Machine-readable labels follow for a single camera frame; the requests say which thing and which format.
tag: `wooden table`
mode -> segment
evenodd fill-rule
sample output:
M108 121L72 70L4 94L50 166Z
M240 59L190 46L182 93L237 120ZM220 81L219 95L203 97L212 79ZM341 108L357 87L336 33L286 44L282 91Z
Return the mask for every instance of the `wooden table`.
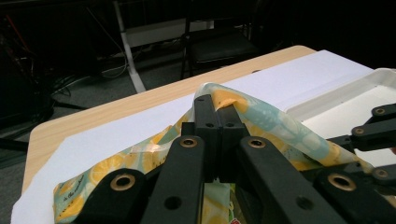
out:
M156 105L194 93L206 82L223 83L284 63L315 51L303 46L294 46L263 55L242 63L236 63L197 77L191 77L160 88L132 95L118 101L100 105L37 126L30 135L29 151L22 191L29 187L33 176L47 162L62 141L70 135L95 128L104 123L121 119Z

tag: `patterned fabric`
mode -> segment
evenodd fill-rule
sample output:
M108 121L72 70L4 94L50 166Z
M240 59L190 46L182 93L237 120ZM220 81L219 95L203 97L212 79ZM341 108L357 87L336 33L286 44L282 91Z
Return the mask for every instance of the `patterned fabric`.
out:
M233 105L250 135L270 140L297 170L359 161L366 172L372 166L355 154L326 141L301 122L254 97L214 83L203 85L195 94L212 96L215 109ZM173 126L95 164L91 169L59 184L54 190L55 223L71 223L97 184L112 171L130 168L148 173L164 163L172 141L180 135L182 122L193 121L193 108ZM203 223L228 223L230 186L205 184Z

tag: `white tray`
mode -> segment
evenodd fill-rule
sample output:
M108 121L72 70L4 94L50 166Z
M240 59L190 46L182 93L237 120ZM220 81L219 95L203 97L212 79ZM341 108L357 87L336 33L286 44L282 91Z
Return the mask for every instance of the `white tray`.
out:
M291 107L287 112L315 133L331 138L350 134L352 128L364 124L372 116L374 107L395 103L396 71L380 68L366 77ZM396 155L389 149L355 151L373 166L396 163Z

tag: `floor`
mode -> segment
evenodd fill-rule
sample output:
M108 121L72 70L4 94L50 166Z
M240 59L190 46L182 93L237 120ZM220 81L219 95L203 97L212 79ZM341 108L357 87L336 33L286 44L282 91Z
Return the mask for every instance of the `floor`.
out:
M165 43L156 48L139 51L135 55L138 57L135 61L136 69L148 90L179 80L181 50L177 44ZM54 93L52 98L62 103L94 107L136 94L128 73L122 72L122 65L123 59L120 58L121 68L111 70L106 74L108 77L79 77L67 88ZM55 107L50 119L57 119L78 111ZM28 124L23 123L2 130L0 137L10 136L26 126ZM16 139L29 141L29 132ZM9 153L14 152L0 148L0 159ZM13 156L13 161L3 167L0 166L0 224L10 223L12 206L21 197L26 157L23 153Z

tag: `black chair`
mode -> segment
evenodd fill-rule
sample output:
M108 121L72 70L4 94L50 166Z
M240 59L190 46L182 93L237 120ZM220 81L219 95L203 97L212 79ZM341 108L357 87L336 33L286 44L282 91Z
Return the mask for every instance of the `black chair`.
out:
M190 0L185 34L181 37L183 61L192 69L221 67L260 55L249 41L250 27L260 0ZM191 31L194 22L213 21L214 27Z

